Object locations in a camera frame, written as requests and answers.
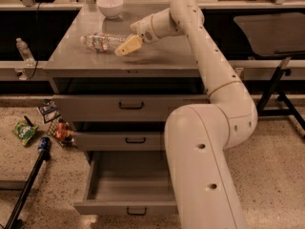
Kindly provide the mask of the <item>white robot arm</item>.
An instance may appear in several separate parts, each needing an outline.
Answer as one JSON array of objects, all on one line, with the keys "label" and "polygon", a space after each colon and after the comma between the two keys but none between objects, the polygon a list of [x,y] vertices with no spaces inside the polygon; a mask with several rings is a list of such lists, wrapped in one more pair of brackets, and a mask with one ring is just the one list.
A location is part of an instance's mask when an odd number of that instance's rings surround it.
[{"label": "white robot arm", "polygon": [[170,6],[131,24],[123,56],[183,33],[191,46],[209,102],[175,109],[165,125],[165,149],[182,229],[248,229],[224,151],[246,141],[257,110],[241,79],[203,26],[195,0]]}]

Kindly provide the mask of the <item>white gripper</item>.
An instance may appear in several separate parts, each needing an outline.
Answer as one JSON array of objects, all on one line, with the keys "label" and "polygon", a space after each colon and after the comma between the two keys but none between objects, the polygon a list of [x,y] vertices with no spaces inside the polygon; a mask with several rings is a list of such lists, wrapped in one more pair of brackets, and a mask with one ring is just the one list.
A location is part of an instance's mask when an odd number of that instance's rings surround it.
[{"label": "white gripper", "polygon": [[124,56],[131,52],[139,50],[143,41],[147,44],[154,43],[159,40],[153,29],[153,15],[146,16],[139,21],[130,24],[132,32],[138,35],[130,35],[115,51],[117,56]]}]

